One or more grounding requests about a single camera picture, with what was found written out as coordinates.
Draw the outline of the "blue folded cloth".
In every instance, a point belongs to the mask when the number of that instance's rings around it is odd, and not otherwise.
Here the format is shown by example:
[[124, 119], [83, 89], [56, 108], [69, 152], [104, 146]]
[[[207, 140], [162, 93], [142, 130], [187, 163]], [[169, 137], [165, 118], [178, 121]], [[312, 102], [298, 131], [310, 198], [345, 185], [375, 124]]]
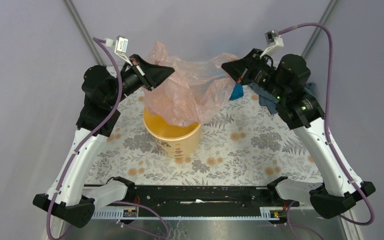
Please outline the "blue folded cloth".
[[244, 96], [244, 89], [241, 84], [235, 84], [233, 91], [229, 97], [230, 101], [238, 100]]

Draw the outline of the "yellow plastic trash bin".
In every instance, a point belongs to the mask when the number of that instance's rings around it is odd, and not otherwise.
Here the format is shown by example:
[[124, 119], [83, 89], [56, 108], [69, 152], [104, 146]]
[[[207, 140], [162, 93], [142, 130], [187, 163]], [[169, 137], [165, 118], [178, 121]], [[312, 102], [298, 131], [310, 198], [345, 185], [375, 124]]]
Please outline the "yellow plastic trash bin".
[[182, 127], [168, 124], [161, 116], [152, 115], [145, 108], [143, 123], [154, 142], [170, 158], [184, 158], [192, 154], [199, 146], [202, 125], [193, 123]]

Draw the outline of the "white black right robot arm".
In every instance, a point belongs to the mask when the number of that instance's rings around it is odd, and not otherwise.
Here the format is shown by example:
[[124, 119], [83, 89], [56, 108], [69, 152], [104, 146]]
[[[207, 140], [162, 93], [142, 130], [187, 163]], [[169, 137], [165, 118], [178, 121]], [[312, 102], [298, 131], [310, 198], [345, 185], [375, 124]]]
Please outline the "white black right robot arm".
[[353, 208], [375, 192], [372, 182], [363, 181], [345, 160], [330, 131], [327, 115], [318, 100], [305, 89], [311, 74], [302, 56], [284, 55], [278, 66], [268, 62], [260, 49], [221, 65], [238, 84], [255, 84], [277, 101], [276, 110], [288, 128], [301, 140], [322, 177], [308, 183], [279, 177], [267, 185], [267, 201], [273, 206], [285, 200], [311, 205], [326, 219]]

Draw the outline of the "grey crumpled shirt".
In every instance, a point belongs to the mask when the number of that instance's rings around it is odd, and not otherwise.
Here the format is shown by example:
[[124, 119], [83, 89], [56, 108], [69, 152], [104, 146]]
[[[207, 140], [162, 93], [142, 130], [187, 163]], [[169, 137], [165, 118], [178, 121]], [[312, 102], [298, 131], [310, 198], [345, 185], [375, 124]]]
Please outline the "grey crumpled shirt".
[[[278, 113], [277, 103], [279, 102], [279, 100], [277, 98], [270, 95], [267, 91], [265, 91], [263, 88], [259, 87], [255, 83], [250, 83], [248, 86], [258, 95], [258, 102], [260, 106], [267, 107], [272, 115]], [[293, 97], [295, 100], [300, 100], [301, 96], [306, 94], [314, 97], [315, 95], [313, 90], [315, 86], [316, 84], [314, 82], [306, 83], [304, 88], [294, 90], [291, 93], [290, 97]]]

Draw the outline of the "pink plastic trash bag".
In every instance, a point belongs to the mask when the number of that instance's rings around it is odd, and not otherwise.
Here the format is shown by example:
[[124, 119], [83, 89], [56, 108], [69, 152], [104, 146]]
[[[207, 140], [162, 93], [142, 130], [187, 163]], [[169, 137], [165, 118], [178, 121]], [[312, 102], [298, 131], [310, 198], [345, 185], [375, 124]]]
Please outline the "pink plastic trash bag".
[[186, 127], [208, 124], [229, 102], [236, 85], [222, 69], [222, 64], [237, 60], [223, 52], [203, 61], [187, 61], [169, 55], [162, 42], [155, 42], [146, 61], [159, 67], [172, 67], [172, 73], [154, 90], [144, 90], [144, 107], [168, 124]]

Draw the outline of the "aluminium frame profile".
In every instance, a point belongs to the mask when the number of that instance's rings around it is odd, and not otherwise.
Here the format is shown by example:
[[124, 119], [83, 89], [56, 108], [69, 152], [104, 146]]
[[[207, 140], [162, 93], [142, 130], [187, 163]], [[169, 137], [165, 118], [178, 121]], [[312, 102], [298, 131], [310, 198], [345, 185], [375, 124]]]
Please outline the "aluminium frame profile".
[[101, 57], [101, 55], [99, 54], [99, 51], [98, 51], [97, 47], [95, 46], [95, 43], [94, 43], [92, 37], [90, 36], [85, 24], [83, 23], [82, 18], [80, 16], [80, 14], [78, 13], [77, 8], [74, 5], [73, 1], [72, 0], [62, 0], [62, 2], [65, 5], [65, 7], [68, 11], [68, 14], [72, 18], [78, 32], [80, 33], [80, 36], [83, 39], [83, 42], [87, 46], [89, 53], [94, 58], [95, 62], [98, 65], [105, 66], [104, 60]]

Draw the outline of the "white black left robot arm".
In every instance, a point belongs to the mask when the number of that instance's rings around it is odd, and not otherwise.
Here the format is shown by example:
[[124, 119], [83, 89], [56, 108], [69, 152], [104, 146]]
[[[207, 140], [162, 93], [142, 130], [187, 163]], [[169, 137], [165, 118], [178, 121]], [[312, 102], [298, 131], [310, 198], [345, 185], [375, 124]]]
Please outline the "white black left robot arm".
[[84, 106], [76, 122], [70, 153], [52, 186], [32, 201], [46, 211], [47, 224], [56, 217], [82, 228], [95, 211], [117, 201], [124, 206], [134, 202], [134, 184], [121, 177], [91, 190], [84, 190], [84, 184], [95, 157], [120, 117], [119, 103], [139, 88], [154, 90], [174, 72], [172, 67], [148, 63], [137, 54], [129, 57], [116, 76], [102, 65], [85, 71], [81, 86]]

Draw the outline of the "floral patterned table mat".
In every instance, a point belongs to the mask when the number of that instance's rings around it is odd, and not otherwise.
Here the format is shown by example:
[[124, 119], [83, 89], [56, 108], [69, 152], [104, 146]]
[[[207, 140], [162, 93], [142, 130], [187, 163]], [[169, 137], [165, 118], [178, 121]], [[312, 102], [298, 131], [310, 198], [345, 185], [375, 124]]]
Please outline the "floral patterned table mat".
[[143, 123], [144, 93], [118, 107], [121, 116], [95, 158], [87, 184], [123, 177], [138, 185], [264, 186], [278, 177], [318, 183], [322, 177], [299, 138], [261, 107], [248, 87], [202, 127], [197, 149], [186, 157], [163, 154]]

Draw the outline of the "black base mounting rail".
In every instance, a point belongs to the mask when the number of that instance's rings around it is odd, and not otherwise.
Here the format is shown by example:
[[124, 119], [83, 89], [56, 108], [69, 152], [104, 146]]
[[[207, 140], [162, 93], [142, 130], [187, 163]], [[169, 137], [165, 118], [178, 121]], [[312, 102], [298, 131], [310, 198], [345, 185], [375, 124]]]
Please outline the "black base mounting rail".
[[133, 208], [139, 217], [163, 218], [277, 219], [299, 206], [265, 186], [137, 185], [122, 202], [148, 207]]

